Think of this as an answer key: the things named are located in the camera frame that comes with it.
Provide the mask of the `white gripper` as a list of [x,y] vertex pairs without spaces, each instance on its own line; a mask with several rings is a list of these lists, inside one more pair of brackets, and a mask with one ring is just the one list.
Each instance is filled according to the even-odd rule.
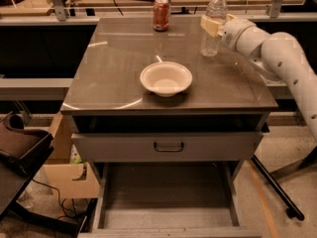
[[222,44],[230,51],[246,58],[259,58],[262,44],[269,37],[269,33],[252,21],[237,19],[233,14],[227,14],[226,20],[228,22],[224,26],[224,19],[203,15],[200,26],[211,37],[222,36]]

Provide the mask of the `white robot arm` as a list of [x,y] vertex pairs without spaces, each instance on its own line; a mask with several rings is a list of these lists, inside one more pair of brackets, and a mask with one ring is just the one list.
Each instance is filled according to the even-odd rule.
[[225,47],[245,57],[267,79],[283,81],[317,140],[317,74],[298,41],[284,32],[269,34],[247,19],[233,15],[227,19],[222,24],[203,15],[200,26],[210,37],[220,37]]

